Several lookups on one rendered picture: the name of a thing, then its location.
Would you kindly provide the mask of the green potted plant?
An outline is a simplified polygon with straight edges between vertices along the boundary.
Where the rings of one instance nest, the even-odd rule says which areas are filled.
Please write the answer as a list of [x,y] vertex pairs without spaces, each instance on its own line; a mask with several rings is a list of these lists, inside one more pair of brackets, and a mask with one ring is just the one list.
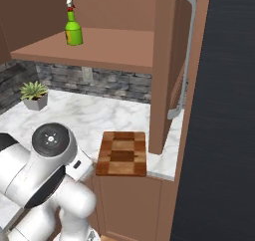
[[48,88],[36,81],[24,83],[21,91],[21,101],[32,111],[40,111],[48,102]]

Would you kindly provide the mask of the brown open cabinet door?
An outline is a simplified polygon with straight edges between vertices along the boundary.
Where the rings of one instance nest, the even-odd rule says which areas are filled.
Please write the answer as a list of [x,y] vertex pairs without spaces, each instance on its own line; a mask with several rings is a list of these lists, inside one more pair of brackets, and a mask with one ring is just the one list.
[[171,125],[167,118],[181,95],[190,31],[190,0],[156,0],[148,151],[161,154]]

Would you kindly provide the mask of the checkered wooden cutting board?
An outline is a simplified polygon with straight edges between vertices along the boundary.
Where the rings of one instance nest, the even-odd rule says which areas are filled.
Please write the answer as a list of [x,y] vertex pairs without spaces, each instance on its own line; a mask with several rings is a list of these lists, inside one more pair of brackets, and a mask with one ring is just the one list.
[[143,131],[105,131],[96,167],[97,176],[146,176]]

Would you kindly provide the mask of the brown base cabinet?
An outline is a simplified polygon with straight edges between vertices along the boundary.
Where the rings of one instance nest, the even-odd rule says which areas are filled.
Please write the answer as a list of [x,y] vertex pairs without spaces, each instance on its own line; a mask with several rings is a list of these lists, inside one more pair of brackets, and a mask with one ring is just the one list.
[[97,196],[89,221],[100,235],[116,241],[169,241],[175,201],[172,181],[93,173],[84,183]]

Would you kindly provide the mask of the green spray bottle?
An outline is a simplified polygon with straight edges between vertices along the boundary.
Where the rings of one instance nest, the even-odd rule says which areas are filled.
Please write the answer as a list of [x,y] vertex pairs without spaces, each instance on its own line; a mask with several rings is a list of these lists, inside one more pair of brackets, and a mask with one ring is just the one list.
[[67,0],[68,22],[65,27],[66,41],[69,46],[83,44],[83,34],[80,24],[76,21],[73,0]]

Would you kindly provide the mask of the black fridge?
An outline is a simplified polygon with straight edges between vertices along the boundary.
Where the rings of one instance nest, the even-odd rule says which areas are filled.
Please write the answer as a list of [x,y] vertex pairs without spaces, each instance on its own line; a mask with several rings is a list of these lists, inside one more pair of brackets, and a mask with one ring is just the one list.
[[170,241],[255,241],[255,0],[210,0]]

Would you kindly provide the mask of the brown wall cabinet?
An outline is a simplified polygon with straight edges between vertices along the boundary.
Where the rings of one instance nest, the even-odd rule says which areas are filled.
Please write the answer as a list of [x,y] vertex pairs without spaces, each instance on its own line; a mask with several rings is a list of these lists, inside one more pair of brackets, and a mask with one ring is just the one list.
[[0,64],[12,59],[150,74],[155,0],[73,0],[83,44],[69,46],[67,0],[0,0]]

